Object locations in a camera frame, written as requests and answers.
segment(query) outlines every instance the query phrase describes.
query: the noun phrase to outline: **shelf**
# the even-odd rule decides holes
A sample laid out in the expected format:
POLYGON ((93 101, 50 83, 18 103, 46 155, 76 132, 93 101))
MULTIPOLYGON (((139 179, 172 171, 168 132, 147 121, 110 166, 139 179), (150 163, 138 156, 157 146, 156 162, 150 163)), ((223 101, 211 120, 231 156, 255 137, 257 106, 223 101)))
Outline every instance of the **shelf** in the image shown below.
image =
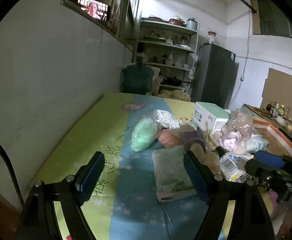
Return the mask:
POLYGON ((142 20, 141 21, 141 27, 146 27, 146 28, 160 28, 163 30, 168 30, 172 32, 180 32, 188 35, 194 35, 197 34, 196 31, 187 29, 186 27, 183 26, 178 26, 170 23, 163 23, 163 22, 157 22, 157 21, 152 21, 152 20, 142 20))
POLYGON ((166 64, 159 64, 159 63, 152 63, 152 62, 144 62, 146 65, 154 66, 154 67, 171 67, 171 68, 177 68, 177 69, 182 69, 185 71, 190 71, 189 68, 184 68, 184 67, 176 67, 172 65, 166 65, 166 64))
POLYGON ((177 87, 172 85, 166 85, 166 84, 160 84, 161 87, 167 87, 167 88, 175 88, 175 89, 184 89, 185 87, 177 87))
POLYGON ((194 53, 195 52, 192 49, 185 49, 183 47, 179 47, 179 46, 176 46, 176 45, 171 45, 169 43, 162 43, 162 42, 156 42, 156 41, 143 41, 143 40, 140 40, 138 42, 143 42, 143 43, 146 43, 146 44, 153 44, 153 45, 156 45, 156 46, 170 47, 172 49, 182 50, 182 51, 187 52, 187 53, 194 53))

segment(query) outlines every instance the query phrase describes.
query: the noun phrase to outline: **refrigerator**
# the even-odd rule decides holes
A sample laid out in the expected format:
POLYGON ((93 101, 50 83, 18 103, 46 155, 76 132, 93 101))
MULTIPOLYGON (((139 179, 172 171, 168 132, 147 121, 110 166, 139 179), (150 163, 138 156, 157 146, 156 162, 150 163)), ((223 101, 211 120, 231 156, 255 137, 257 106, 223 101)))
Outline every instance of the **refrigerator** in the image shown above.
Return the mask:
POLYGON ((238 71, 235 58, 236 54, 215 44, 202 46, 191 84, 191 101, 228 108, 238 71))

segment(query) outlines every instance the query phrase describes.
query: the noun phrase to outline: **barcode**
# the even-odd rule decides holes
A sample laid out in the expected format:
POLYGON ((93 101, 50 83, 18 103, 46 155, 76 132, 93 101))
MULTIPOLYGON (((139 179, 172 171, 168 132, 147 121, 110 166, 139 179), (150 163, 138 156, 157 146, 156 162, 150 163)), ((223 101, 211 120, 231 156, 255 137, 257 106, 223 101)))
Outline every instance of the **barcode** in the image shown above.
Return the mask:
POLYGON ((228 158, 225 159, 225 161, 223 162, 223 165, 227 169, 229 175, 234 174, 238 170, 236 165, 233 163, 233 161, 228 158))

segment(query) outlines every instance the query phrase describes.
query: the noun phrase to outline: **black cable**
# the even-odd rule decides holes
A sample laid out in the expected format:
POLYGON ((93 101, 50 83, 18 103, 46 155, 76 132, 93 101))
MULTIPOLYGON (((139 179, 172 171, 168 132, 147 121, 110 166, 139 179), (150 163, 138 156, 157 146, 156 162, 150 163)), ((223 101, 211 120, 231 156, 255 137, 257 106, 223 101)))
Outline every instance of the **black cable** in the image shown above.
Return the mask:
POLYGON ((23 197, 22 197, 21 190, 19 189, 19 184, 17 182, 16 175, 15 175, 12 163, 11 163, 10 159, 8 158, 5 150, 3 149, 3 147, 1 145, 0 145, 0 156, 3 158, 3 160, 4 160, 4 162, 5 162, 6 166, 7 166, 7 169, 9 171, 10 175, 11 175, 11 178, 12 178, 12 181, 13 181, 14 188, 16 190, 17 196, 19 197, 19 202, 21 203, 21 205, 23 207, 24 206, 24 200, 23 200, 23 197))

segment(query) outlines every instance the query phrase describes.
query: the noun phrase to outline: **phone screen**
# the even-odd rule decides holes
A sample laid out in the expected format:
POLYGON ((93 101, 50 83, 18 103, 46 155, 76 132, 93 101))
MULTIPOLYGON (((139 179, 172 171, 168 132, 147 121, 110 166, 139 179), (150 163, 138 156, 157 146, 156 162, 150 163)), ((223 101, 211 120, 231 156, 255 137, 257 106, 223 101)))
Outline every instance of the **phone screen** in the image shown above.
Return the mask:
POLYGON ((78 0, 77 3, 81 9, 92 18, 101 21, 109 21, 110 6, 108 4, 95 0, 78 0))

